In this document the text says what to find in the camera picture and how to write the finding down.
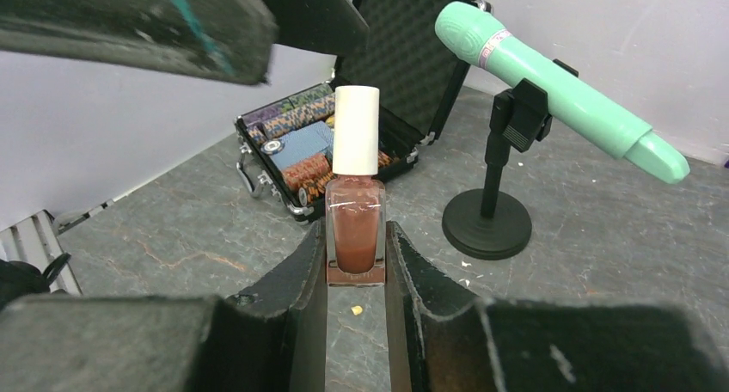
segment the glass bottle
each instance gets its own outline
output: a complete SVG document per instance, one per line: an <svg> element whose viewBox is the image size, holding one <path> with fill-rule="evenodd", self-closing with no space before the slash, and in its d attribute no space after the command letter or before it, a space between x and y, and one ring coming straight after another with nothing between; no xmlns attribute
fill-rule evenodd
<svg viewBox="0 0 729 392"><path fill-rule="evenodd" d="M372 286L385 282L385 187L377 174L379 90L336 89L336 178L327 184L327 282Z"/></svg>

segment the microphone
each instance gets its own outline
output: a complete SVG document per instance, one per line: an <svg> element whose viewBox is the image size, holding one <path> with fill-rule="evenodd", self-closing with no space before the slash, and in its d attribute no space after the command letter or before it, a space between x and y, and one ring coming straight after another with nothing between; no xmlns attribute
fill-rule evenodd
<svg viewBox="0 0 729 392"><path fill-rule="evenodd" d="M547 92L549 113L615 159L676 184L689 163L644 120L514 37L493 15L466 3L450 3L435 33L461 60L515 87L526 78Z"/></svg>

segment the microphone stand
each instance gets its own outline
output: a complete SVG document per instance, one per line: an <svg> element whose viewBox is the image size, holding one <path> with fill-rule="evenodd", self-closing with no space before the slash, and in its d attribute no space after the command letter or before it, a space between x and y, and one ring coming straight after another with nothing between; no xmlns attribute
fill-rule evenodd
<svg viewBox="0 0 729 392"><path fill-rule="evenodd" d="M578 76L560 60L554 62ZM519 200L499 190L501 173L512 147L524 153L535 140L545 139L551 126L547 92L526 78L493 98L483 189L458 194L443 211L443 233L459 252L481 260L502 260L526 248L531 217Z"/></svg>

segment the black case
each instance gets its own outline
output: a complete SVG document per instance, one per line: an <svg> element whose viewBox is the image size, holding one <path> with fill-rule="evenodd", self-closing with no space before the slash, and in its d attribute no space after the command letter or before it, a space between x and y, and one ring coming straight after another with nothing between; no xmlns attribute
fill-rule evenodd
<svg viewBox="0 0 729 392"><path fill-rule="evenodd" d="M490 12L481 0L352 0L370 27L367 46L337 58L332 89L340 85L367 85L380 89L380 140L388 154L399 157L377 175L387 182L418 162L417 145L440 137L456 101L469 65L450 52L435 34L435 21L449 3L470 3ZM280 171L248 135L242 115L235 125L241 143L237 169L251 194L269 190L298 221L308 223L324 215L324 200L302 206ZM262 173L252 177L251 160Z"/></svg>

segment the open briefcase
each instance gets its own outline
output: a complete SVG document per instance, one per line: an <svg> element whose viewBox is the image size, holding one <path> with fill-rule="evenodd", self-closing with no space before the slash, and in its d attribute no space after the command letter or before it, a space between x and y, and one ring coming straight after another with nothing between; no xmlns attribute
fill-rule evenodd
<svg viewBox="0 0 729 392"><path fill-rule="evenodd" d="M337 58L332 78L311 89L240 115L237 169L251 194L280 198L298 221L324 215L324 187L331 173L334 90L341 85L380 89L380 169L387 182L412 169L417 145L438 139L469 65L435 34L435 21L447 4L480 0L353 0L370 27L367 46ZM262 167L257 177L251 162Z"/></svg>

